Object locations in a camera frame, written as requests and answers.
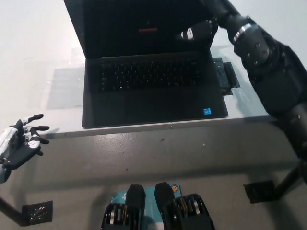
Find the black device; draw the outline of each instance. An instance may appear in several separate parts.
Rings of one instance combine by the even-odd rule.
[[[210,54],[217,24],[200,2],[83,0],[82,9],[84,128],[228,115]],[[200,38],[178,37],[193,25]]]
[[[213,221],[198,194],[174,197],[167,182],[156,184],[154,197],[165,230],[215,230]],[[125,204],[109,204],[101,230],[140,230],[144,216],[145,192],[141,185],[130,186]]]

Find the black robotic arm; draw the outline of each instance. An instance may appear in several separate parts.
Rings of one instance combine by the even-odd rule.
[[[307,160],[307,72],[294,51],[228,0],[201,0],[228,32],[265,110],[277,119],[300,159]]]

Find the robotic hand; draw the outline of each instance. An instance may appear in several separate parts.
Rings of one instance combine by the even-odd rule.
[[[37,131],[46,131],[49,127],[26,126],[43,116],[39,114],[20,119],[0,134],[0,184],[7,181],[12,170],[18,169],[35,155],[43,155],[40,144],[48,144],[49,141],[41,138]]]

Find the laptop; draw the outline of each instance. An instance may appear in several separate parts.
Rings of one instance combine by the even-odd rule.
[[[217,25],[200,2],[65,3],[86,56],[83,128],[228,116],[210,54]]]

